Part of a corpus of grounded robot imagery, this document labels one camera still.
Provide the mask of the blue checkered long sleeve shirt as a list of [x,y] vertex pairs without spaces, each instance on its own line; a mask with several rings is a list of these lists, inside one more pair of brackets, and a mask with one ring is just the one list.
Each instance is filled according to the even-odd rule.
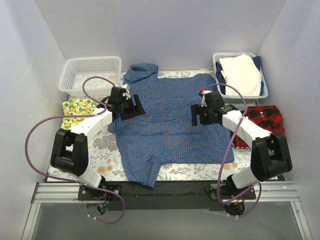
[[138,94],[144,115],[117,119],[108,126],[115,134],[122,166],[129,181],[154,187],[163,164],[232,163],[231,132],[219,125],[192,126],[191,106],[201,103],[199,91],[215,91],[208,73],[185,78],[159,78],[158,66],[133,64],[124,83]]

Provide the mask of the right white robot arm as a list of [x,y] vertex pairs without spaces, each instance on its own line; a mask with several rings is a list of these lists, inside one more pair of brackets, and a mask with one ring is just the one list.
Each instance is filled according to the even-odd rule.
[[272,133],[243,116],[234,105],[226,105],[218,91],[202,90],[201,103],[191,106],[192,125],[220,124],[242,139],[251,150],[249,167],[227,177],[221,187],[237,199],[249,186],[264,182],[293,169],[287,139]]

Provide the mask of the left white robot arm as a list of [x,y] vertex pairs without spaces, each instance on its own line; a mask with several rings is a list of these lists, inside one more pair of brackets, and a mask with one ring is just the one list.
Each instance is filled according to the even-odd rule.
[[103,177],[90,167],[88,142],[116,119],[122,121],[145,114],[138,94],[131,95],[129,86],[114,86],[87,117],[71,129],[59,129],[54,138],[50,165],[65,172],[82,184],[90,186],[89,194],[95,200],[106,196]]

